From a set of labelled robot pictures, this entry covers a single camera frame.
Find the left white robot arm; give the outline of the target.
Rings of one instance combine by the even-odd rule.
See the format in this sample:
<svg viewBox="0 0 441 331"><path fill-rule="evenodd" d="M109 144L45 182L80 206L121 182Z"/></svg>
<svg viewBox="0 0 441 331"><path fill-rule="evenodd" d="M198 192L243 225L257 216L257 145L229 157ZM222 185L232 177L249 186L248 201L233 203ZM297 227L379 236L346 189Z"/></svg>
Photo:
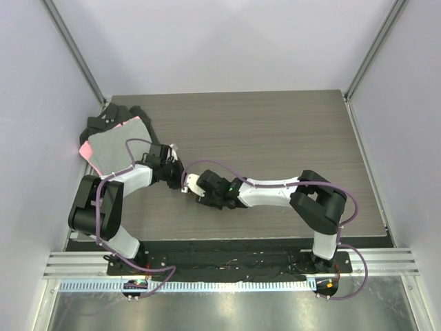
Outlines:
<svg viewBox="0 0 441 331"><path fill-rule="evenodd" d="M123 200L137 190L163 181L173 190L181 188L184 171L177 147L152 143L148 152L135 159L127 149L131 164L108 175L85 175L76 192L68 226L123 258L123 267L133 275L147 265L143 244L121 225Z"/></svg>

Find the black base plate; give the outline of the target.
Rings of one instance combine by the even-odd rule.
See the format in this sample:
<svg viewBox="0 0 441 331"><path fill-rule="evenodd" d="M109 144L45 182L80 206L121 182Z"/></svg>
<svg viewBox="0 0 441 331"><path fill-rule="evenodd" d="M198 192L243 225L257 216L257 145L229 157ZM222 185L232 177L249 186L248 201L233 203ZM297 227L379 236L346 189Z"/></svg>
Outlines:
<svg viewBox="0 0 441 331"><path fill-rule="evenodd" d="M300 281L318 274L350 274L348 252L337 251L333 261L318 262L311 239L238 239L146 241L144 267L176 267L173 281L279 282Z"/></svg>

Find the black cloth pile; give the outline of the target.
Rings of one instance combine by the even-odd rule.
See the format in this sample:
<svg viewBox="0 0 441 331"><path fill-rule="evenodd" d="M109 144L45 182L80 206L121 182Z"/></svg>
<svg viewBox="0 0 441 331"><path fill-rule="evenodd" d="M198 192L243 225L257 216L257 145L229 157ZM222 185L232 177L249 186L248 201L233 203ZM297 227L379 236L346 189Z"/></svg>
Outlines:
<svg viewBox="0 0 441 331"><path fill-rule="evenodd" d="M135 154L149 150L147 142L158 144L152 120L140 106L119 106L110 103L97 117L88 118L80 134L79 154L84 159L126 158L125 142L131 139Z"/></svg>

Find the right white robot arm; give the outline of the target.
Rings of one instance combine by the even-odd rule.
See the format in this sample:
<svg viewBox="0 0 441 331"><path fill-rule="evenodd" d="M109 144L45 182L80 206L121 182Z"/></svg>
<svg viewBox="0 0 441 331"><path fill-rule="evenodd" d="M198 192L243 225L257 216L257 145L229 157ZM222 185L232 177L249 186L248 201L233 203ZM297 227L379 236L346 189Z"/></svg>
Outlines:
<svg viewBox="0 0 441 331"><path fill-rule="evenodd" d="M197 195L196 202L219 210L274 206L293 208L314 231L311 264L327 272L336 264L338 226L345 211L347 195L329 185L312 170L299 177L277 181L239 179L232 181L211 170L189 174L185 187Z"/></svg>

